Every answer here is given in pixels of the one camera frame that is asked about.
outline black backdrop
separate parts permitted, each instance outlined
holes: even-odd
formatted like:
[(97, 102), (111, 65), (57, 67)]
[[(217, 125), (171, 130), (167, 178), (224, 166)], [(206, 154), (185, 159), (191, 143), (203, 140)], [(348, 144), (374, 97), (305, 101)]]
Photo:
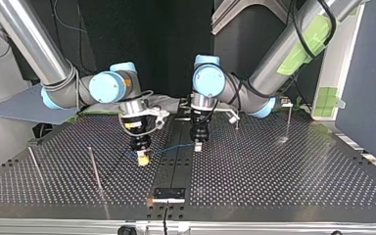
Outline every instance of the black backdrop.
[(142, 89), (191, 92), (197, 54), (212, 52), (213, 0), (79, 0), (98, 71), (134, 62)]

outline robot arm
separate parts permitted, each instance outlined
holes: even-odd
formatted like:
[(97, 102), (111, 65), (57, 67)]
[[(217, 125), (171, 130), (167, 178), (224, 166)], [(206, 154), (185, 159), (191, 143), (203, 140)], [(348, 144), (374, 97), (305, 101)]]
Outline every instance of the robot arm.
[[(148, 107), (133, 63), (112, 65), (109, 71), (79, 77), (77, 69), (57, 48), (33, 9), (24, 0), (0, 0), (0, 24), (14, 41), (41, 80), (41, 96), (50, 109), (70, 109), (99, 103), (118, 103), (119, 119), (131, 136), (130, 146), (139, 164), (149, 162), (149, 134), (164, 126), (169, 113)], [(147, 131), (147, 116), (155, 116), (156, 127)]]
[[(224, 73), (219, 66), (218, 57), (198, 56), (193, 76), (194, 91), (208, 99), (232, 105), (251, 116), (267, 117), (276, 104), (275, 92), (304, 64), (309, 63), (325, 49), (326, 41), (333, 36), (336, 26), (333, 18), (338, 23), (342, 22), (361, 1), (307, 0), (247, 81)], [(297, 28), (302, 29), (303, 38), (300, 38)], [(194, 104), (192, 108), (197, 112), (201, 109), (210, 110), (210, 107), (201, 105)], [(207, 116), (207, 119), (197, 121), (204, 125), (210, 122), (211, 116)], [(202, 138), (191, 137), (196, 142), (208, 139), (208, 135)]]

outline vertical metal post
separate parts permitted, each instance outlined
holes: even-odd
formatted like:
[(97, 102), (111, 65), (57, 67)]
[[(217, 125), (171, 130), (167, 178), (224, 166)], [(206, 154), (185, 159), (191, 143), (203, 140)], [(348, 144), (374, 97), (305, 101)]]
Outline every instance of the vertical metal post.
[(30, 155), (32, 157), (33, 164), (35, 165), (35, 167), (39, 167), (38, 162), (36, 161), (36, 158), (35, 158), (35, 155), (33, 153), (32, 148), (28, 147), (28, 150), (29, 150), (29, 153), (30, 153)]
[(96, 160), (94, 159), (93, 149), (91, 147), (88, 147), (88, 153), (90, 155), (91, 163), (93, 164), (93, 170), (94, 170), (94, 175), (96, 176), (97, 185), (99, 186), (100, 190), (103, 190), (102, 182), (100, 181), (100, 177), (99, 177), (99, 170), (97, 169)]

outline metal clamp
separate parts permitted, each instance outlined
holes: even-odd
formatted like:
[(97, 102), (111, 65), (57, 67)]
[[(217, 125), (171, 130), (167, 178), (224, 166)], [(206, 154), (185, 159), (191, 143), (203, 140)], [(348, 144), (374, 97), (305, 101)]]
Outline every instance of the metal clamp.
[(217, 35), (244, 9), (252, 5), (262, 5), (274, 13), (283, 23), (287, 21), (288, 7), (282, 0), (224, 0), (212, 15), (212, 34)]

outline blue cable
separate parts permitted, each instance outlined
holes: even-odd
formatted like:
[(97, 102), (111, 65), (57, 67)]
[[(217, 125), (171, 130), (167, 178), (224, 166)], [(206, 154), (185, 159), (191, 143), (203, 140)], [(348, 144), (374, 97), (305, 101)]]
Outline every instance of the blue cable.
[(166, 149), (159, 150), (159, 151), (155, 152), (154, 154), (162, 154), (162, 153), (167, 152), (169, 150), (173, 150), (173, 149), (181, 148), (181, 147), (189, 147), (189, 146), (194, 146), (194, 143), (174, 145), (174, 146), (168, 147)]
[[(176, 149), (176, 148), (183, 148), (183, 147), (190, 147), (190, 146), (194, 146), (195, 144), (194, 143), (188, 143), (188, 144), (179, 144), (179, 145), (174, 145), (174, 146), (170, 146), (168, 148), (165, 148), (165, 149), (162, 149), (162, 150), (158, 150), (158, 151), (155, 151), (153, 152), (152, 156), (155, 156), (155, 155), (159, 155), (159, 154), (163, 154), (167, 151), (170, 151), (170, 150), (173, 150), (173, 149)], [(131, 158), (135, 158), (135, 153), (132, 152), (129, 157)]]

